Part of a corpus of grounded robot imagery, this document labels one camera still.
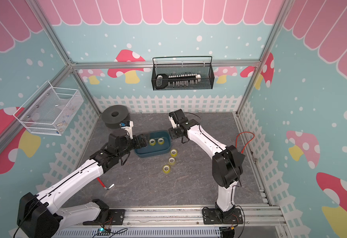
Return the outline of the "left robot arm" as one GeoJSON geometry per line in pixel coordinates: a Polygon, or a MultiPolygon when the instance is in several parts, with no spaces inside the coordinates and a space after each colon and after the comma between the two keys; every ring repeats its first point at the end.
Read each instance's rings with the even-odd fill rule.
{"type": "Polygon", "coordinates": [[[143,134],[130,136],[123,130],[109,135],[108,142],[79,168],[36,195],[27,193],[20,199],[18,228],[29,238],[50,238],[58,231],[79,223],[103,225],[111,221],[109,206],[100,199],[84,205],[62,206],[79,190],[99,178],[133,150],[144,148],[148,140],[143,134]]]}

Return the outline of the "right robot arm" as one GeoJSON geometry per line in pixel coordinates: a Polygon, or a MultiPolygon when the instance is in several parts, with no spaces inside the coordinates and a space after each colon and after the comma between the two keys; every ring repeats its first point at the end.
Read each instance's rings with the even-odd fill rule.
{"type": "Polygon", "coordinates": [[[219,186],[215,213],[220,220],[231,217],[235,211],[235,189],[243,174],[245,155],[233,145],[218,142],[202,128],[200,122],[189,120],[181,109],[170,112],[169,120],[172,125],[169,129],[171,139],[187,138],[212,159],[212,176],[219,186]]]}

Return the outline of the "yellow tape roll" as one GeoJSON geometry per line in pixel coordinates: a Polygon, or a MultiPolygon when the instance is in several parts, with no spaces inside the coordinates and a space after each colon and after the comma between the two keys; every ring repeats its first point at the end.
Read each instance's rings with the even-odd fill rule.
{"type": "Polygon", "coordinates": [[[170,151],[171,157],[176,157],[177,154],[178,154],[178,151],[177,151],[176,149],[172,149],[172,150],[170,151]]]}
{"type": "Polygon", "coordinates": [[[164,165],[164,166],[163,166],[163,172],[164,172],[165,174],[169,174],[170,171],[171,171],[170,165],[164,165]]]}
{"type": "Polygon", "coordinates": [[[155,139],[150,139],[149,140],[149,144],[150,144],[150,146],[156,145],[156,140],[155,139]]]}
{"type": "Polygon", "coordinates": [[[174,157],[170,157],[169,158],[169,165],[173,166],[173,165],[175,165],[175,163],[176,163],[176,159],[174,157]]]}
{"type": "Polygon", "coordinates": [[[157,139],[157,142],[159,145],[162,145],[165,143],[165,140],[163,138],[159,138],[159,139],[157,139]]]}

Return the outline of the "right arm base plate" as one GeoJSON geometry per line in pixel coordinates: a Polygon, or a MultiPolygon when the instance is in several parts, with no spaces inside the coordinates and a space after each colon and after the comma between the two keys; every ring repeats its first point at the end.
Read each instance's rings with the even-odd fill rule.
{"type": "Polygon", "coordinates": [[[230,224],[236,226],[243,224],[243,215],[238,208],[224,212],[220,208],[203,207],[201,213],[205,225],[230,224]]]}

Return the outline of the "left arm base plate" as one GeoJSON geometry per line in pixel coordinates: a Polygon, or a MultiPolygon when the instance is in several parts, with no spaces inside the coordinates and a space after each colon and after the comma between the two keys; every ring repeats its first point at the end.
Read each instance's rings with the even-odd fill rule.
{"type": "Polygon", "coordinates": [[[101,210],[98,217],[93,221],[83,222],[85,226],[94,225],[122,225],[125,218],[125,209],[105,209],[101,210]]]}

